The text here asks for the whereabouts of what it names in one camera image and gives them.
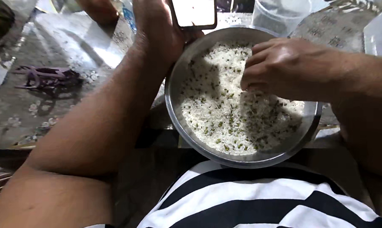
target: person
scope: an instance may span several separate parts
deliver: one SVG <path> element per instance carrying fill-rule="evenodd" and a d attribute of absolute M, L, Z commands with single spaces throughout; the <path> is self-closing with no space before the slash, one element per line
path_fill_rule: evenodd
<path fill-rule="evenodd" d="M 101 177 L 134 148 L 189 35 L 173 26 L 164 0 L 137 0 L 134 11 L 136 41 L 110 80 L 37 143 L 2 190 L 1 228 L 112 223 L 111 186 Z M 272 39 L 253 47 L 241 86 L 330 102 L 381 217 L 320 174 L 286 164 L 244 170 L 205 161 L 182 175 L 138 227 L 382 227 L 382 58 Z"/>

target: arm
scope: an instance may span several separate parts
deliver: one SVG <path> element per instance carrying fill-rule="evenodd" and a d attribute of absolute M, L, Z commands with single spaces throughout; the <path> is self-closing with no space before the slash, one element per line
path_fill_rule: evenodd
<path fill-rule="evenodd" d="M 183 49 L 166 6 L 160 0 L 135 1 L 135 44 L 110 80 L 38 142 L 4 187 L 0 227 L 112 223 L 110 186 L 96 177 L 116 171 L 133 149 L 158 88 Z"/>
<path fill-rule="evenodd" d="M 330 102 L 382 215 L 382 58 L 273 39 L 254 46 L 241 86 L 286 99 Z"/>

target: white stripe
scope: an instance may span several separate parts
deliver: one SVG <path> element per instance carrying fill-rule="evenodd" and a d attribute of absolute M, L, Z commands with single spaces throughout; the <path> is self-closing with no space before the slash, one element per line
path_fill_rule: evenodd
<path fill-rule="evenodd" d="M 298 205 L 291 210 L 279 225 L 291 228 L 356 228 L 345 220 L 303 205 Z"/>
<path fill-rule="evenodd" d="M 316 190 L 335 198 L 344 206 L 346 206 L 346 208 L 358 215 L 362 220 L 374 221 L 376 218 L 378 218 L 378 215 L 370 207 L 349 196 L 335 194 L 331 190 L 330 186 L 326 183 L 320 184 Z"/>
<path fill-rule="evenodd" d="M 219 164 L 219 163 L 216 163 L 212 160 L 209 160 L 209 161 L 203 161 L 201 163 L 198 163 L 196 164 L 193 168 L 191 168 L 190 170 L 188 170 L 187 172 L 185 172 L 178 180 L 177 182 L 175 182 L 173 184 L 173 186 L 168 190 L 167 194 L 163 197 L 163 199 L 161 199 L 157 205 L 154 206 L 154 208 L 146 215 L 146 217 L 143 218 L 143 220 L 145 220 L 145 218 L 147 218 L 147 216 L 151 213 L 153 213 L 154 211 L 156 211 L 160 206 L 161 204 L 164 202 L 164 200 L 167 199 L 167 197 L 173 193 L 174 190 L 176 190 L 179 186 L 181 186 L 182 184 L 184 184 L 185 182 L 187 182 L 188 180 L 198 176 L 198 175 L 201 175 L 203 173 L 206 173 L 206 172 L 209 172 L 209 171 L 213 171 L 213 170 L 219 170 L 219 169 L 222 169 L 222 165 Z"/>
<path fill-rule="evenodd" d="M 315 184 L 291 179 L 260 179 L 209 185 L 184 196 L 165 209 L 150 213 L 138 227 L 170 227 L 189 215 L 230 200 L 304 200 L 316 187 Z"/>
<path fill-rule="evenodd" d="M 257 223 L 257 224 L 239 224 L 234 228 L 277 228 L 278 224 Z"/>
<path fill-rule="evenodd" d="M 90 225 L 85 228 L 105 228 L 105 224 Z"/>

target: uncooked rice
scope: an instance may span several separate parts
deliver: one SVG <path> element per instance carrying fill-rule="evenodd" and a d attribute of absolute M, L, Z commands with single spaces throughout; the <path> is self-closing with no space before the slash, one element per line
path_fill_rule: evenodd
<path fill-rule="evenodd" d="M 182 113 L 209 147 L 232 155 L 267 151 L 299 127 L 303 101 L 240 88 L 251 44 L 218 42 L 194 57 L 182 84 Z"/>

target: striped shirt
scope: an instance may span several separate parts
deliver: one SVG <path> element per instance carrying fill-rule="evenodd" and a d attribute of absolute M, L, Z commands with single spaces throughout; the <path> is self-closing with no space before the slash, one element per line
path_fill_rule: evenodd
<path fill-rule="evenodd" d="M 292 164 L 245 170 L 213 161 L 182 175 L 138 228 L 382 228 L 332 180 Z"/>

